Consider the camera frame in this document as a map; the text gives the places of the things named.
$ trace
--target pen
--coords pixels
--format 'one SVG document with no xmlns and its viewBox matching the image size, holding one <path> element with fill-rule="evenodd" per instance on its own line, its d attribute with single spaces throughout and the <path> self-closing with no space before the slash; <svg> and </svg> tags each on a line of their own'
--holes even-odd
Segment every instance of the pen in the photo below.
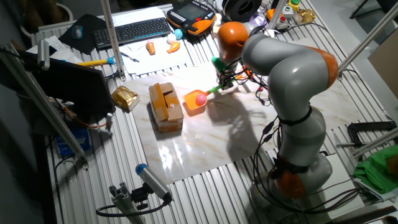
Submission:
<svg viewBox="0 0 398 224">
<path fill-rule="evenodd" d="M 123 56 L 125 56 L 125 57 L 127 57 L 128 59 L 132 60 L 133 62 L 139 62 L 137 59 L 135 59 L 135 58 L 132 58 L 132 57 L 130 57 L 130 56 L 128 56 L 128 55 L 126 55 L 126 54 L 125 54 L 125 53 L 123 53 L 123 52 L 120 52 L 120 54 L 121 54 L 121 55 L 123 55 Z"/>
</svg>

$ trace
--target orange scoop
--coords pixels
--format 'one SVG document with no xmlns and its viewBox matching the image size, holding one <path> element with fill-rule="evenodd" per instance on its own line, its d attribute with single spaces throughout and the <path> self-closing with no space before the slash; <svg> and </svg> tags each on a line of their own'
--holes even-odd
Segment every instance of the orange scoop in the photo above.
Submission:
<svg viewBox="0 0 398 224">
<path fill-rule="evenodd" d="M 201 90 L 193 90 L 192 92 L 186 94 L 184 96 L 185 103 L 187 104 L 188 108 L 190 110 L 195 110 L 201 106 L 205 106 L 207 103 L 206 97 L 210 94 L 210 92 L 203 92 Z"/>
<path fill-rule="evenodd" d="M 239 75 L 236 77 L 235 80 L 242 79 L 242 75 Z M 218 87 L 214 87 L 211 90 L 204 92 L 201 90 L 193 90 L 192 92 L 186 94 L 184 96 L 185 103 L 188 106 L 188 109 L 190 110 L 195 110 L 201 106 L 205 106 L 207 103 L 207 96 L 214 93 L 215 91 L 219 90 L 222 85 L 219 85 Z"/>
</svg>

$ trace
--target cardboard box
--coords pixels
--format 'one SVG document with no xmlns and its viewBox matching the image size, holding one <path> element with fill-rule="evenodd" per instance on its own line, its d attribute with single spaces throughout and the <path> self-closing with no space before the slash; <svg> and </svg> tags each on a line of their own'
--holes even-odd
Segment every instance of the cardboard box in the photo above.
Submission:
<svg viewBox="0 0 398 224">
<path fill-rule="evenodd" d="M 398 29 L 396 29 L 369 57 L 370 63 L 398 98 Z"/>
<path fill-rule="evenodd" d="M 149 87 L 150 107 L 160 133 L 182 129 L 184 115 L 171 83 L 156 83 Z"/>
</svg>

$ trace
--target green cloth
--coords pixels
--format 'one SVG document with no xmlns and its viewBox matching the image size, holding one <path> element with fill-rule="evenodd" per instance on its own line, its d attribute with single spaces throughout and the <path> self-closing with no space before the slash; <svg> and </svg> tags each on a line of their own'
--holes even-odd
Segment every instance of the green cloth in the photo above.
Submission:
<svg viewBox="0 0 398 224">
<path fill-rule="evenodd" d="M 385 148 L 358 164 L 354 177 L 379 194 L 385 194 L 398 187 L 398 178 L 390 175 L 386 159 L 398 154 L 398 145 Z"/>
</svg>

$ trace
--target marble surface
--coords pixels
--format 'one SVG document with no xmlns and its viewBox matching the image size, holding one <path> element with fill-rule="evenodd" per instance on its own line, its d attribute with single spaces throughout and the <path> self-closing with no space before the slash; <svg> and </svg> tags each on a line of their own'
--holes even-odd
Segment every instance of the marble surface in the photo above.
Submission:
<svg viewBox="0 0 398 224">
<path fill-rule="evenodd" d="M 210 63 L 124 84 L 140 94 L 141 100 L 132 113 L 148 166 L 165 184 L 252 156 L 264 126 L 276 117 L 272 106 L 262 106 L 255 97 L 258 85 L 247 82 L 210 95 L 204 112 L 196 116 L 190 116 L 183 107 L 183 129 L 160 134 L 150 111 L 148 88 L 165 82 L 173 83 L 181 104 L 187 93 L 217 86 L 216 72 Z M 266 98 L 267 92 L 263 91 L 261 97 Z M 327 129 L 361 119 L 338 82 L 310 102 L 323 113 Z M 272 141 L 263 146 L 265 150 L 273 148 Z"/>
</svg>

